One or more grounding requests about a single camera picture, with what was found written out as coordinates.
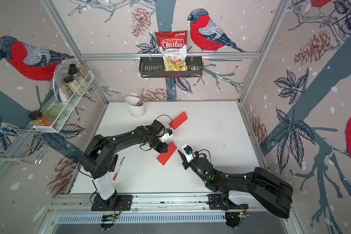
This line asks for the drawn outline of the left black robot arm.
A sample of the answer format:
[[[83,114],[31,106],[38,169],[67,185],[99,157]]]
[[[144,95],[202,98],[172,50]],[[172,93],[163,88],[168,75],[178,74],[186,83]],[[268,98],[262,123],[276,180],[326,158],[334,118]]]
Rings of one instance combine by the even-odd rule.
[[[118,152],[134,145],[148,144],[158,153],[167,153],[166,140],[173,136],[170,128],[154,120],[151,125],[138,126],[134,130],[116,136],[96,135],[83,152],[81,165],[90,176],[97,192],[98,201],[104,210],[113,210],[118,205],[117,191],[109,173],[114,171]]]

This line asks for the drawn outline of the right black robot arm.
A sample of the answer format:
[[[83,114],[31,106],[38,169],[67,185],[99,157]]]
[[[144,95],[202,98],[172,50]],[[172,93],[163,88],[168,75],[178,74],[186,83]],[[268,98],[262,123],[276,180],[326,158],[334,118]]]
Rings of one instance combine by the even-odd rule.
[[[292,186],[268,172],[256,167],[245,174],[229,174],[215,169],[204,154],[193,152],[191,147],[178,153],[185,170],[191,169],[212,191],[208,205],[211,210],[246,210],[248,202],[241,202],[239,192],[251,194],[267,211],[280,218],[289,218],[292,203]]]

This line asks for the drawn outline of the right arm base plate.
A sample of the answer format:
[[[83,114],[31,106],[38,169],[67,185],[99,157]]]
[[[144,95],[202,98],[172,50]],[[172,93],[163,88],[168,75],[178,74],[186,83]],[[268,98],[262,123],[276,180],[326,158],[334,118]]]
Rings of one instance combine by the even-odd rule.
[[[210,210],[247,210],[248,204],[235,204],[229,200],[228,194],[209,194],[208,202]]]

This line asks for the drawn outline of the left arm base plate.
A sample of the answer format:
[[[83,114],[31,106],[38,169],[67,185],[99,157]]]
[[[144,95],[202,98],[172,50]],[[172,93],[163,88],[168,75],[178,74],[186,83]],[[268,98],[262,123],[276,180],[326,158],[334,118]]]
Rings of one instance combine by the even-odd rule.
[[[91,211],[129,211],[132,205],[132,195],[117,195],[108,200],[102,200],[99,196],[95,196]]]

